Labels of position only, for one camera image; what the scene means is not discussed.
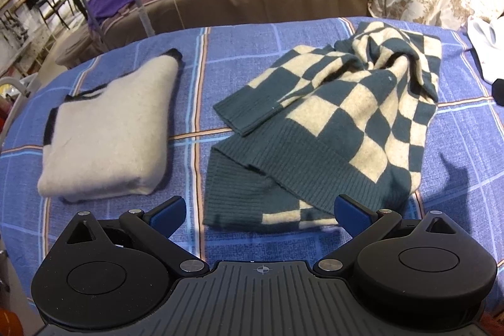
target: black trim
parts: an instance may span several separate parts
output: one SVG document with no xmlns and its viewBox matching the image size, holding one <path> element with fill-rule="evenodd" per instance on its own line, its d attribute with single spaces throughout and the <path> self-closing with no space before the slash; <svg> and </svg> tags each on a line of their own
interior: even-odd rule
<svg viewBox="0 0 504 336">
<path fill-rule="evenodd" d="M 52 143 L 52 135 L 54 134 L 54 125 L 56 124 L 56 117 L 58 115 L 59 107 L 54 107 L 49 112 L 49 117 L 47 118 L 47 123 L 45 123 L 44 130 L 44 145 L 50 145 Z"/>
<path fill-rule="evenodd" d="M 90 97 L 88 95 L 106 88 L 109 84 L 110 83 L 100 84 L 99 86 L 97 86 L 95 88 L 92 88 L 90 90 L 86 90 L 85 92 L 78 93 L 78 94 L 76 94 L 74 96 L 71 96 L 71 95 L 68 94 L 68 95 L 65 96 L 65 100 L 63 101 L 63 103 L 78 102 L 80 100 L 92 100 L 92 99 L 95 99 L 99 95 L 101 95 L 101 93 L 93 95 L 93 96 L 90 96 Z"/>
<path fill-rule="evenodd" d="M 171 48 L 170 50 L 163 53 L 163 55 L 174 58 L 177 63 L 182 62 L 182 53 L 180 53 L 176 48 Z"/>
</svg>

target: checkered sweater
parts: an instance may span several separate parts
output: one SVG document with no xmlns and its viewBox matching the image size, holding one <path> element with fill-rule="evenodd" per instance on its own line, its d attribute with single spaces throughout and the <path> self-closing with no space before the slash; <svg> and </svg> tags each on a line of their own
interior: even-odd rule
<svg viewBox="0 0 504 336">
<path fill-rule="evenodd" d="M 372 22 L 334 48 L 286 53 L 214 107 L 235 134 L 212 147 L 204 223 L 334 224 L 339 194 L 400 212 L 420 184 L 441 52 L 436 37 Z"/>
</svg>

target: table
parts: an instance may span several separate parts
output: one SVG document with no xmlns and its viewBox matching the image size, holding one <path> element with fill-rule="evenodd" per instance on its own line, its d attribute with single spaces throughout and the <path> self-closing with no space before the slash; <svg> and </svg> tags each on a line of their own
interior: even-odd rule
<svg viewBox="0 0 504 336">
<path fill-rule="evenodd" d="M 59 9 L 60 7 L 66 2 L 67 0 L 59 0 L 57 2 L 55 2 L 54 0 L 52 0 L 53 3 L 51 3 L 49 0 L 38 0 L 37 3 L 35 4 L 35 6 L 37 7 L 39 13 L 40 13 L 40 16 L 42 17 L 42 20 L 44 21 L 44 23 L 47 25 L 47 20 L 52 16 L 52 15 L 56 15 L 59 19 L 60 19 L 60 22 L 61 24 L 66 27 L 67 29 L 70 29 L 69 26 L 66 24 L 65 20 L 61 17 L 60 13 L 59 13 Z M 43 14 L 42 11 L 40 10 L 40 8 L 42 7 L 43 4 L 47 3 L 49 5 L 49 7 L 51 8 L 51 11 L 49 11 L 49 13 L 47 14 Z"/>
</svg>

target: ribbed hem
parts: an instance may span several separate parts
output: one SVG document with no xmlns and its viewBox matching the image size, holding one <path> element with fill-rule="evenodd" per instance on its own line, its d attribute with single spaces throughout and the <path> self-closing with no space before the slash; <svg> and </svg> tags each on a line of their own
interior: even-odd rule
<svg viewBox="0 0 504 336">
<path fill-rule="evenodd" d="M 234 231 L 274 233 L 293 231 L 299 222 L 262 224 L 263 213 L 275 208 L 293 209 L 299 200 L 283 190 L 270 178 L 242 167 L 222 153 L 212 149 L 205 186 L 203 223 L 213 228 Z"/>
<path fill-rule="evenodd" d="M 214 110 L 230 128 L 246 136 L 283 107 L 270 94 L 259 94 L 245 86 L 214 105 Z"/>
<path fill-rule="evenodd" d="M 340 194 L 373 210 L 395 203 L 390 187 L 377 186 L 304 127 L 288 119 L 282 120 L 280 127 L 276 124 L 265 123 L 250 136 L 230 137 L 215 148 L 242 165 L 257 168 L 297 198 L 330 214 Z"/>
</svg>

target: white fuzzy sweater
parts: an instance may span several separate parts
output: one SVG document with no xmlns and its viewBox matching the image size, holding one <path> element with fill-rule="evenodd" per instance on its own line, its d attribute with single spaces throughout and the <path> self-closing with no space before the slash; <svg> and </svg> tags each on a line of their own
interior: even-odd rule
<svg viewBox="0 0 504 336">
<path fill-rule="evenodd" d="M 53 109 L 44 136 L 40 195 L 75 202 L 150 194 L 166 170 L 177 70 L 177 61 L 163 55 Z"/>
</svg>

